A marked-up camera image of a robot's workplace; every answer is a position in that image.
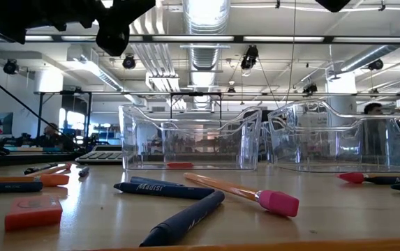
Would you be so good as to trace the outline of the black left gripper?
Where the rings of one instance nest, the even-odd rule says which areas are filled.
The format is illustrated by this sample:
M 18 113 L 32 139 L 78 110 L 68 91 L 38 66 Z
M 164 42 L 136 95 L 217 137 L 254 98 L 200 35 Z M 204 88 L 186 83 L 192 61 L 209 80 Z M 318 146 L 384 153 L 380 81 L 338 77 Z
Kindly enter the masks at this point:
M 53 26 L 57 31 L 66 31 L 67 24 L 78 23 L 89 29 L 100 19 L 96 44 L 110 56 L 120 56 L 129 42 L 128 22 L 155 5 L 156 0 L 113 0 L 111 16 L 105 17 L 109 8 L 101 0 L 31 0 L 25 15 L 26 28 Z

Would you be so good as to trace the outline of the black pen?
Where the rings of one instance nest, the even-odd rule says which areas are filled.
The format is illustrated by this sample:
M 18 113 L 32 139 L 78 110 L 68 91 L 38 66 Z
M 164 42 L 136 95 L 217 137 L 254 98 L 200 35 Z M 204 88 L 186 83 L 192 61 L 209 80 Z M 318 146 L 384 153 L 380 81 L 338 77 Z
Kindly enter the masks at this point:
M 46 163 L 46 164 L 39 165 L 39 166 L 36 166 L 36 167 L 29 167 L 29 168 L 25 169 L 23 171 L 23 173 L 24 173 L 24 175 L 32 174 L 32 173 L 36 173 L 36 172 L 43 171 L 43 170 L 46 170 L 46 169 L 50 169 L 52 167 L 57 167 L 57 166 L 58 166 L 57 163 Z

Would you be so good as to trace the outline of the person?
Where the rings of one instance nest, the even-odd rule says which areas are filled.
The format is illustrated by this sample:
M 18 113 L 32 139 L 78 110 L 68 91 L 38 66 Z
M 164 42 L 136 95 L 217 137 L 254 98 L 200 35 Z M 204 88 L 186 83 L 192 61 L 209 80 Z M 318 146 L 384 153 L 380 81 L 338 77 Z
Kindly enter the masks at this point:
M 37 138 L 37 144 L 43 148 L 64 148 L 64 139 L 58 131 L 56 123 L 50 123 L 43 131 L 43 134 Z
M 365 115 L 383 115 L 380 103 L 370 103 L 364 108 Z M 367 156 L 383 156 L 385 149 L 385 121 L 371 119 L 364 122 L 364 152 Z

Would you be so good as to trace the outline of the clear plastic bin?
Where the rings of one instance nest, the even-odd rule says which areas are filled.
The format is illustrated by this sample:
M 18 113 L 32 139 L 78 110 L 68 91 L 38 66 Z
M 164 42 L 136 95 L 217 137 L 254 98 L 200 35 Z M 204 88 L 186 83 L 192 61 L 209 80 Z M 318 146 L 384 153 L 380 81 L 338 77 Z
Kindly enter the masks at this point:
M 280 115 L 262 124 L 262 142 L 273 164 L 312 167 L 362 160 L 361 124 L 332 125 L 319 114 Z
M 166 163 L 233 166 L 238 162 L 242 122 L 171 121 L 161 124 Z
M 274 164 L 300 172 L 400 172 L 400 114 L 343 114 L 301 100 L 267 116 Z
M 262 124 L 262 110 L 259 107 L 248 107 L 231 119 L 219 119 L 205 114 L 163 119 L 147 116 L 137 107 L 123 105 L 119 108 L 119 119 L 124 169 L 168 169 L 163 155 L 161 124 L 171 121 L 239 121 L 244 124 L 238 162 L 235 165 L 194 165 L 192 169 L 253 170 L 258 166 Z

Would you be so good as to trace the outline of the grey desk calculator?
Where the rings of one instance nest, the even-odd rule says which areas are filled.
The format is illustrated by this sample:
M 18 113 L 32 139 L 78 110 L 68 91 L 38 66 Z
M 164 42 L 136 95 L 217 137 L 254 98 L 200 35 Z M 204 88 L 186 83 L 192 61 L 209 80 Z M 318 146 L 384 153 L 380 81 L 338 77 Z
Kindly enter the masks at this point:
M 97 145 L 75 161 L 81 165 L 121 165 L 122 158 L 121 145 Z

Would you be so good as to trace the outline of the silver ventilation duct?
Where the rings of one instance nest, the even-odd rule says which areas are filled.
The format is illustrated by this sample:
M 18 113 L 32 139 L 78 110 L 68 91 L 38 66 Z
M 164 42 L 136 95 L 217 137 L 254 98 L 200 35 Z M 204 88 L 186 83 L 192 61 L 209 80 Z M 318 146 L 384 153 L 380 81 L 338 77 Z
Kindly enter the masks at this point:
M 230 15 L 230 0 L 182 0 L 186 32 L 189 35 L 223 35 Z M 192 46 L 188 50 L 190 83 L 195 91 L 214 91 L 218 58 L 216 45 Z

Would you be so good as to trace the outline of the black metal frame stand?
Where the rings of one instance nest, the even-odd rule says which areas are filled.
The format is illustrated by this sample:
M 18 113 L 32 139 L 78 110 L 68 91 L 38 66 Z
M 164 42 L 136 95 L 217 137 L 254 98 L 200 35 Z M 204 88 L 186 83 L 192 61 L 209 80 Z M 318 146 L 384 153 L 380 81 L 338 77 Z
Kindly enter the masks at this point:
M 222 112 L 222 102 L 223 102 L 223 93 L 221 92 L 201 92 L 201 91 L 189 91 L 189 92 L 170 92 L 170 118 L 172 118 L 172 106 L 173 106 L 173 97 L 179 96 L 182 98 L 183 96 L 189 97 L 203 97 L 203 96 L 218 96 L 219 97 L 219 118 L 223 118 Z
M 57 92 L 35 92 L 35 94 L 39 95 L 39 106 L 38 106 L 38 127 L 36 136 L 39 137 L 42 133 L 42 126 L 49 125 L 50 122 L 55 121 L 55 119 L 46 119 L 43 115 L 43 105 L 49 101 L 53 100 L 56 97 L 60 97 L 61 100 L 59 102 L 60 107 L 51 107 L 51 112 L 57 112 L 60 108 L 65 108 L 67 112 L 75 112 L 75 100 L 78 98 L 86 105 L 84 106 L 85 110 L 77 110 L 77 112 L 82 113 L 84 115 L 84 138 L 88 138 L 89 136 L 89 124 L 91 122 L 91 111 L 92 111 L 92 101 L 93 101 L 93 93 L 90 91 L 57 91 Z

